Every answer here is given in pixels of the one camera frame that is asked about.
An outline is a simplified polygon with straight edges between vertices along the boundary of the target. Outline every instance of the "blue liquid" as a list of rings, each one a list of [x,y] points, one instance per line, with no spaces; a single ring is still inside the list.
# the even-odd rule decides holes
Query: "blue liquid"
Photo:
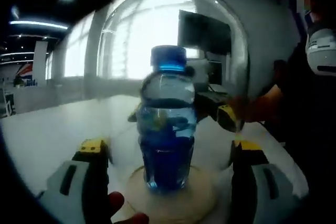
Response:
[[[179,137],[180,143],[167,146],[141,141],[145,172],[144,180],[153,191],[161,193],[181,189],[189,175],[194,139]]]
[[[141,106],[137,113],[144,180],[152,191],[166,193],[186,184],[196,116],[192,106],[176,99],[160,99],[151,105]]]

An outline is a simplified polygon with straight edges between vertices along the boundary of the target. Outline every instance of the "clear glass dome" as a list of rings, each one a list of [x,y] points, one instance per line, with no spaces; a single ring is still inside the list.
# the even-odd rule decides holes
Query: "clear glass dome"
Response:
[[[216,63],[221,63],[221,89],[230,95],[246,94],[245,31],[238,17],[222,0],[124,1],[108,17],[102,30],[98,76],[145,78],[152,71],[151,49],[159,45],[186,48],[189,65],[196,65],[195,84],[207,83],[202,72],[206,69],[211,74],[218,69]]]
[[[196,93],[215,102],[247,95],[246,34],[238,17],[222,0],[125,0],[111,13],[102,29],[97,74],[113,83],[110,87],[120,89],[123,95],[131,91],[128,94],[139,97],[141,81],[153,71],[150,64],[151,49],[160,45],[177,45],[186,49],[187,65],[194,69]],[[139,98],[132,101],[127,98],[120,101],[120,106],[136,109],[139,103]],[[128,121],[132,122],[134,117],[134,112],[131,112]],[[240,128],[240,122],[235,123],[236,128]],[[169,203],[167,198],[160,198],[155,207],[148,208],[153,202],[146,191],[142,190],[143,160],[138,144],[139,134],[135,123],[133,125],[130,124],[128,132],[122,136],[124,140],[120,137],[111,139],[112,157],[115,161],[113,169],[117,174],[114,184],[120,185],[125,192],[128,210],[142,211],[150,218],[155,218],[156,212],[164,209],[168,209],[165,213],[178,216],[179,207],[184,208],[185,213],[180,219],[190,219],[191,216],[196,216],[195,220],[202,218],[211,210],[209,208],[213,206],[215,196],[204,199],[181,196],[175,198],[174,203],[172,199],[168,199]],[[207,195],[214,195],[209,174],[228,167],[230,148],[213,143],[211,150],[207,152],[209,157],[202,154],[206,143],[197,140],[219,136],[216,135],[217,130],[209,136],[209,127],[223,130],[215,121],[201,122],[196,127],[189,179],[192,185],[187,188],[192,191],[201,186],[205,191],[209,190]],[[208,206],[197,206],[202,213],[197,217],[192,208],[185,208],[190,205],[190,201],[203,202]]]

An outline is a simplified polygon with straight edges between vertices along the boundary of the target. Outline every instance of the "blue bottle cap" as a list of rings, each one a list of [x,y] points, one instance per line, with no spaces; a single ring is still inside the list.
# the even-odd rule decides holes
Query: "blue bottle cap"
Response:
[[[186,50],[183,47],[165,45],[152,48],[151,66],[176,66],[184,69],[186,63]]]

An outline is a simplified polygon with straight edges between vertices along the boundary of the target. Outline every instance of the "person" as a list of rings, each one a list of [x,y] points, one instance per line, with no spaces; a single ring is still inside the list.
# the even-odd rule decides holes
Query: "person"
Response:
[[[309,36],[319,28],[336,30],[334,0],[303,1],[314,22],[308,28]],[[269,92],[254,101],[232,99],[229,104],[246,122],[267,121],[281,111],[286,150],[301,168],[309,187],[306,206],[311,211],[305,208],[304,214],[323,211],[318,217],[321,218],[332,213],[328,212],[326,197],[334,195],[336,184],[336,77],[313,72],[307,60],[306,42],[304,38],[298,43],[284,76]]]
[[[121,193],[114,191],[109,194],[109,202],[110,202],[110,215],[113,216],[120,210],[122,205],[124,204],[124,197]],[[138,213],[132,216],[130,219],[118,221],[114,224],[148,224],[149,218],[147,215],[143,213]]]

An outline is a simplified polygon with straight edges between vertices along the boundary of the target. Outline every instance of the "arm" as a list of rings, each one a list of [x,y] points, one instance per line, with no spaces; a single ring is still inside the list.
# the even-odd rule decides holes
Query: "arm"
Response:
[[[229,105],[235,114],[246,122],[259,122],[271,119],[279,109],[283,97],[282,91],[274,85],[268,93],[258,97],[255,101],[243,104],[242,100],[233,100]]]

